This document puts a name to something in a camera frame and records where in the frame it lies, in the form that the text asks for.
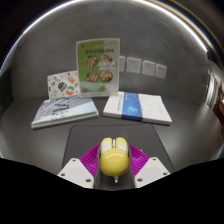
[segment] book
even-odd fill
[[[49,75],[47,77],[47,81],[49,99],[69,97],[80,94],[77,71]]]
[[[76,42],[80,96],[110,96],[119,91],[120,39]]]
[[[118,92],[109,97],[104,116],[170,125],[171,117],[161,96]]]
[[[79,95],[45,100],[31,123],[32,129],[99,117],[99,113],[89,97]]]

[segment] wall socket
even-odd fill
[[[120,72],[124,71],[124,67],[125,67],[125,57],[120,56]]]
[[[140,73],[142,60],[138,58],[127,58],[127,72]]]
[[[163,65],[156,65],[155,77],[165,79],[166,78],[167,67]]]
[[[143,71],[142,74],[154,76],[156,71],[156,63],[151,61],[144,61],[143,62]]]

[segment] table surface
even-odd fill
[[[93,98],[99,118],[37,130],[32,130],[30,123],[46,98],[37,97],[13,102],[0,123],[0,149],[3,157],[58,174],[62,169],[71,127],[138,123],[104,117],[103,109],[107,99],[108,97]],[[209,161],[222,145],[221,124],[214,113],[205,104],[195,105],[165,97],[162,99],[173,123],[170,126],[153,124],[153,127],[170,157],[174,170]]]

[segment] black platform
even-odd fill
[[[107,137],[112,139],[116,139],[117,137],[125,138],[128,144],[143,150],[149,157],[158,157],[170,173],[174,172],[169,156],[153,126],[140,122],[129,125],[87,125],[72,127],[65,150],[63,166],[71,158],[80,158],[89,149],[100,144]],[[114,178],[100,173],[99,189],[122,190],[131,188],[134,188],[134,186],[130,172],[121,176],[117,184]]]

